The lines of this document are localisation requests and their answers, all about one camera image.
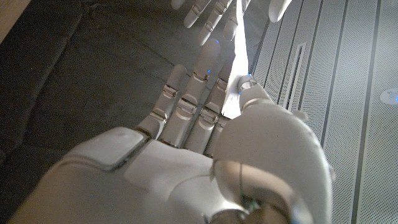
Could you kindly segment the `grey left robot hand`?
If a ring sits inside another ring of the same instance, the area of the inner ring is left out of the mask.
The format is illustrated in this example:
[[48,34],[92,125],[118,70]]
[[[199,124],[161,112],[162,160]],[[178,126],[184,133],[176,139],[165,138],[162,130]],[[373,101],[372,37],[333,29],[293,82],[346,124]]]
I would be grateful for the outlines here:
[[[209,5],[211,0],[196,0],[189,12],[184,18],[183,24],[186,28],[191,28],[192,25],[197,21],[197,19],[201,16],[203,11]],[[224,16],[225,12],[228,10],[233,0],[217,0],[213,10],[208,16],[203,28],[201,29],[198,35],[198,44],[204,45],[205,42],[210,37],[213,30],[218,25],[221,18]],[[268,16],[271,22],[278,22],[283,17],[285,11],[292,0],[270,0],[269,1],[269,10]],[[239,25],[237,19],[237,3],[240,3],[241,6],[241,14],[244,15],[246,12],[251,0],[237,0],[235,5],[233,6],[232,11],[229,14],[228,20],[224,26],[223,35],[224,38],[228,41],[232,41],[237,31],[237,27]]]

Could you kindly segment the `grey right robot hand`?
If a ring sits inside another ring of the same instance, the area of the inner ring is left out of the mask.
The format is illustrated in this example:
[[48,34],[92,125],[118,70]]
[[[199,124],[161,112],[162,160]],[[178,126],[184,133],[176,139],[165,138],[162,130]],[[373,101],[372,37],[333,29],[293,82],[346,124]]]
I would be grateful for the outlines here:
[[301,111],[275,104],[249,75],[241,114],[219,117],[222,72],[199,116],[201,134],[179,148],[220,44],[202,48],[177,98],[177,65],[153,112],[135,129],[110,129],[74,147],[40,180],[11,223],[330,223],[333,170]]

